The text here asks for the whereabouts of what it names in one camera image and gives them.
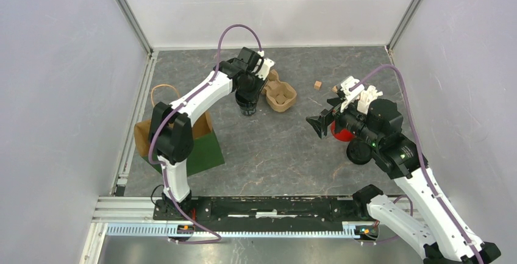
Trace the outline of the black coffee cup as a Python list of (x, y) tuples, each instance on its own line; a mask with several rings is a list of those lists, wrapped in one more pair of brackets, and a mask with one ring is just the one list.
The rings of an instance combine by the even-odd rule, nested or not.
[(248, 100), (240, 95), (235, 95), (235, 100), (244, 116), (252, 116), (256, 113), (257, 100)]

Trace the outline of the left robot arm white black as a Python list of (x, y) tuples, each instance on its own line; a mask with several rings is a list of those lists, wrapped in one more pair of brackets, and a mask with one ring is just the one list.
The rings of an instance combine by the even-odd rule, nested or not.
[(163, 192), (170, 201), (168, 211), (175, 219), (185, 219), (191, 213), (187, 158), (194, 148), (195, 122), (230, 94), (235, 95), (241, 114), (253, 115), (274, 64), (263, 51), (243, 47), (237, 57), (219, 62), (203, 82), (185, 96), (154, 106), (148, 159), (150, 164), (162, 168)]

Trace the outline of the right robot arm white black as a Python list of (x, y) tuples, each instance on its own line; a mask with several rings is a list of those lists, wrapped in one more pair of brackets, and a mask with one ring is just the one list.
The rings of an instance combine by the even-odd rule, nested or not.
[(376, 219), (408, 243), (424, 263), (492, 263), (501, 256), (494, 243), (481, 240), (459, 217), (433, 176), (427, 159), (416, 144), (402, 133), (403, 116), (397, 104), (377, 99), (361, 113), (358, 102), (341, 109), (332, 98), (330, 110), (307, 117), (320, 138), (330, 125), (354, 137), (347, 155), (351, 162), (373, 160), (411, 200), (422, 216), (418, 221), (399, 209), (376, 186), (353, 194), (352, 212), (360, 220)]

